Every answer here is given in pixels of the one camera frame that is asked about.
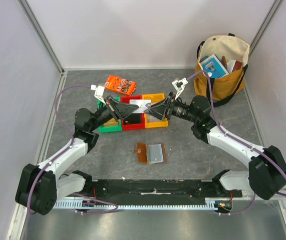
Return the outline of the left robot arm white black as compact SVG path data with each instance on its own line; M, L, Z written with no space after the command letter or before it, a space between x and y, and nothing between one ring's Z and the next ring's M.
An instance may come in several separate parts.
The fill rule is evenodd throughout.
M139 107L115 100L108 96L105 106L91 112L81 108L75 113L75 131L71 140L47 160L37 164L27 164L21 173L15 196L16 203L28 211L46 215L56 201L73 193L88 196L93 190L91 176L75 171L61 177L75 161L88 154L96 145L99 135L94 132L111 119L121 121Z

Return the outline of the white credit card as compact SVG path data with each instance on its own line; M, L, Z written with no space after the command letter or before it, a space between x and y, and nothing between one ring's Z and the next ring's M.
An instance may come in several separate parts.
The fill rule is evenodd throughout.
M143 114L147 109L151 107L151 100L150 99L131 99L129 100L129 104L137 105L138 108L133 111L134 114Z

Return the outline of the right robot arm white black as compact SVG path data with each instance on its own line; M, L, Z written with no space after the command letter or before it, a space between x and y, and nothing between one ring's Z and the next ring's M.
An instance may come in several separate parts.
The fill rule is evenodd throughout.
M248 190L263 200L276 194L286 197L286 163L280 150L272 145L265 148L234 135L211 116L211 109L206 97L195 96L190 104L185 104L169 95L151 105L145 113L159 120L178 117L192 122L191 130L198 140L225 151L246 166L246 171L222 173L212 184L216 196L223 197L230 190Z

